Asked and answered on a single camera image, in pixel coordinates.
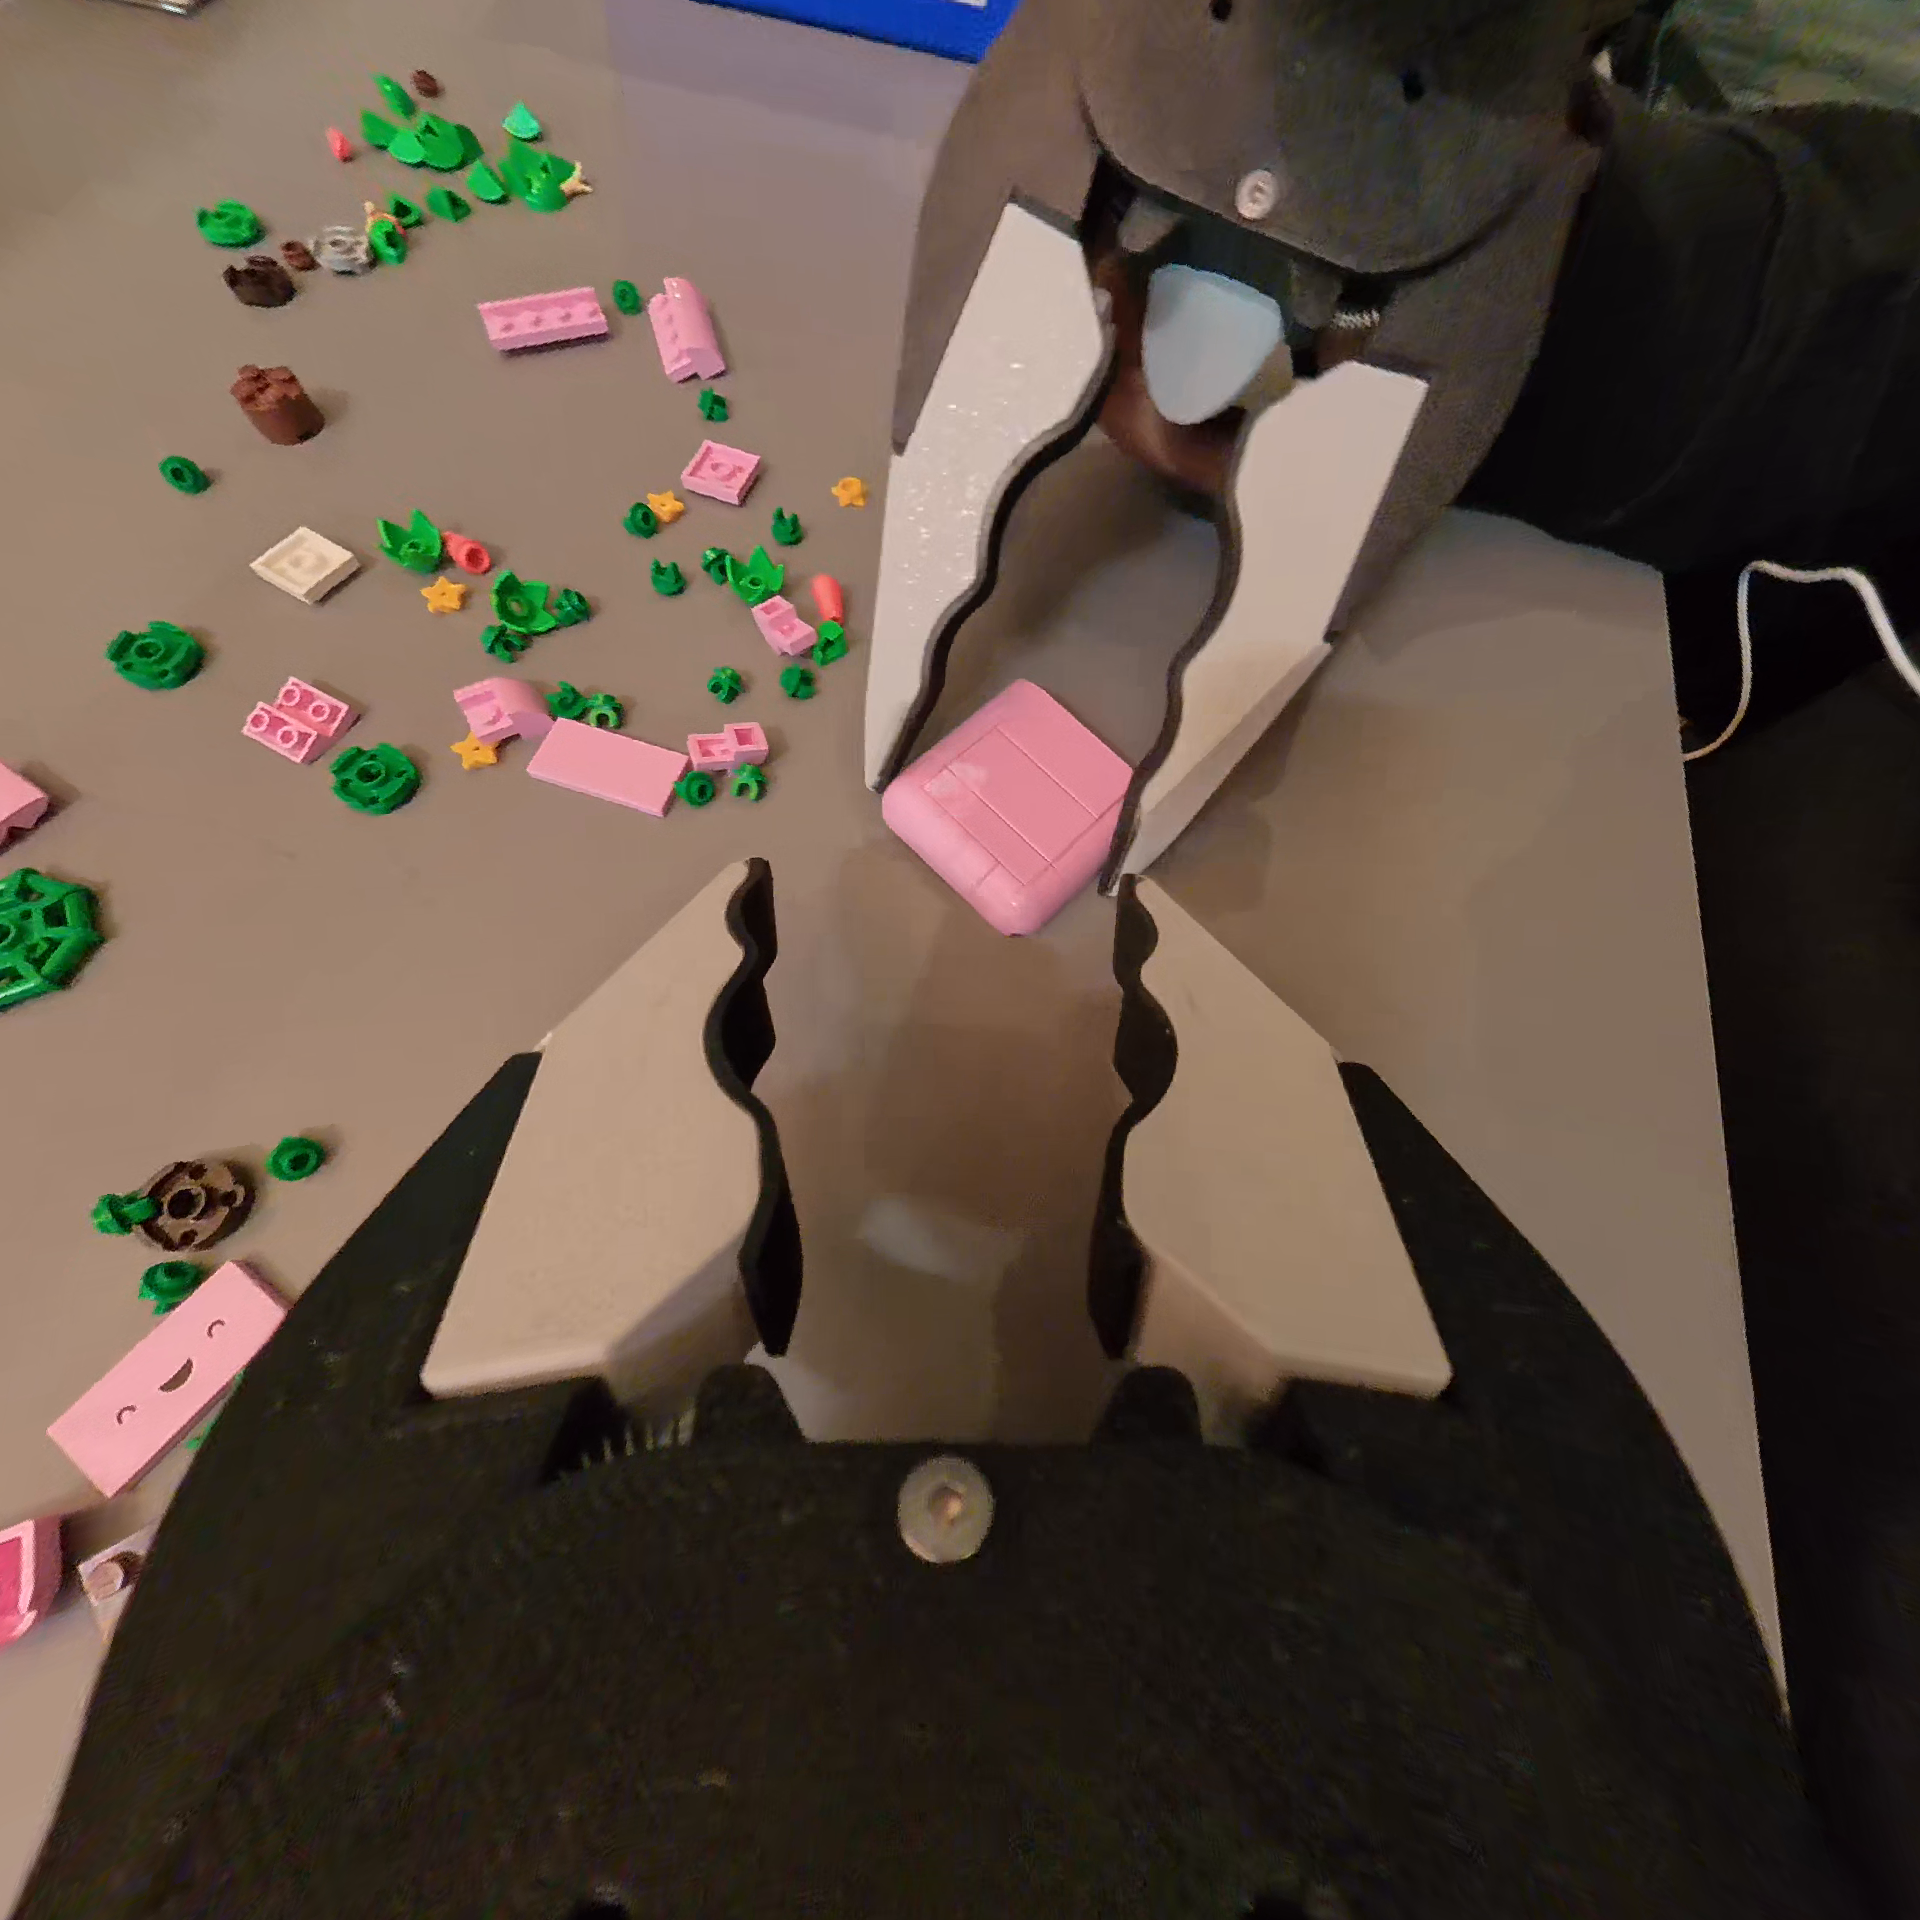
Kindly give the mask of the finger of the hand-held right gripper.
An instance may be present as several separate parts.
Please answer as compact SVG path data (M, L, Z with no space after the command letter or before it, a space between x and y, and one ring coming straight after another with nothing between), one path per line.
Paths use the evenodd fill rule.
M1187 833L1328 659L1328 633L1410 428L1422 377L1340 365L1242 434L1211 602L1168 668L1168 709L1130 783L1109 893Z
M872 791L909 761L954 638L996 583L1004 524L1085 437L1113 349L1113 303L1077 233L1008 201L888 471L862 726Z

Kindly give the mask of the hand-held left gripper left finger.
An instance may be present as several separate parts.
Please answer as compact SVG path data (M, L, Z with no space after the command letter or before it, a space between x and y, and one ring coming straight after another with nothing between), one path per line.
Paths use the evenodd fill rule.
M786 1353L803 1242L777 1123L772 868L728 863L542 1043L422 1359L472 1399L600 1378L677 1413L712 1369Z

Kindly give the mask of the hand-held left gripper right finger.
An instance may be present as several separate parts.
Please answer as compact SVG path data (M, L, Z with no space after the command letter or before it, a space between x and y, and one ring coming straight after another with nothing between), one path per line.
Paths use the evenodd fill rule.
M1102 1349L1179 1373L1209 1442L1301 1380L1441 1397L1453 1369L1332 1046L1152 879L1121 886L1113 971Z

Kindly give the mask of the pink square brick base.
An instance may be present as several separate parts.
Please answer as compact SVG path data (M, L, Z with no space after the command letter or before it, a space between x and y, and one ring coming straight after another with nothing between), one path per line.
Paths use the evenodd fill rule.
M881 817L984 922L1040 933L1090 886L1134 765L1019 678L890 782Z

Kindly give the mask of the person's right forearm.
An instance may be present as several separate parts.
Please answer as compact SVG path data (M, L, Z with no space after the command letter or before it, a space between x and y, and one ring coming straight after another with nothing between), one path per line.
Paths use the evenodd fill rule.
M1464 506L1659 572L1866 564L1916 525L1916 111L1597 99L1542 345Z

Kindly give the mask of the person's right hand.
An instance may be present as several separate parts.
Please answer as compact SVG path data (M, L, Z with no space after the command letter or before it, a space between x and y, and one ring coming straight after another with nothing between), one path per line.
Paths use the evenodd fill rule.
M1090 258L1093 289L1110 309L1110 379L1094 412L1118 453L1155 473L1176 494L1220 499L1245 410L1232 404L1200 423L1173 423L1146 385L1146 268L1118 249Z

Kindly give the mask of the pink half cylinder brick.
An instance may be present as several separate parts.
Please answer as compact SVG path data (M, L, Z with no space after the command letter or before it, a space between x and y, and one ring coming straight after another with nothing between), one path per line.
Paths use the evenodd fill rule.
M693 278L664 277L660 293L645 303L645 317L669 382L713 382L729 371L713 314Z

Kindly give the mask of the dark brown round plate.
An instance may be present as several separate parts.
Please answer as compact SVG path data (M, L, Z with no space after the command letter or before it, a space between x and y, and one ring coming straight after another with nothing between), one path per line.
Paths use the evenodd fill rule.
M186 1159L157 1171L140 1196L155 1213L136 1233L166 1258L194 1254L237 1233L254 1206L251 1175L225 1159Z

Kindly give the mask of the blue plastic bin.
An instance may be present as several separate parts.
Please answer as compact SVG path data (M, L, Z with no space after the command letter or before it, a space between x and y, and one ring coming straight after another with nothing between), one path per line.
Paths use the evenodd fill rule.
M976 65L1019 2L718 2L718 6Z

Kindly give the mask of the pink stepped studded plate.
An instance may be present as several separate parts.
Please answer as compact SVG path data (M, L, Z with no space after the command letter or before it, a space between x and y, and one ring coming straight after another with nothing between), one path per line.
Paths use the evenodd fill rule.
M286 676L267 702L249 709L243 734L283 761L309 763L344 740L357 717L346 697Z

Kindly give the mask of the brown square studded plate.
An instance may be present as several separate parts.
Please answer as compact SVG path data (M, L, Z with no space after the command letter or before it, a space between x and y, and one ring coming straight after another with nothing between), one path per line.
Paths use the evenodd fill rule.
M148 1564L157 1524L137 1527L124 1538L78 1561L80 1591L102 1643L112 1642L121 1613Z

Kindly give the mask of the green octagonal web piece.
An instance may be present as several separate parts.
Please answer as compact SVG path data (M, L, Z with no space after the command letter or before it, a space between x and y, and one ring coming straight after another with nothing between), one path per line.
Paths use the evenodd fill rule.
M64 989L105 941L97 893L35 868L3 878L3 1011Z

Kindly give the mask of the white square plate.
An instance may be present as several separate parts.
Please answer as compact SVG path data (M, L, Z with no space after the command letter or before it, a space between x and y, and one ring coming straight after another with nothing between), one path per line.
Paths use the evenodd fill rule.
M346 545L302 524L249 562L249 572L260 583L309 607L325 603L361 569L364 562Z

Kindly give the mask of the pink corner panel brick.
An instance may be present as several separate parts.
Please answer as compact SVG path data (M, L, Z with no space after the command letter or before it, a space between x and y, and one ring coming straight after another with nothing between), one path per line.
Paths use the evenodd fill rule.
M38 1515L3 1527L3 1645L21 1642L56 1607L64 1582L64 1523Z

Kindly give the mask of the brown round brick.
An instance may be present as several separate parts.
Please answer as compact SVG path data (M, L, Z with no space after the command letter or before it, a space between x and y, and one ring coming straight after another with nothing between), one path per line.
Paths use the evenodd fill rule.
M321 402L286 365L240 365L229 393L260 439L277 447L309 443L326 425Z

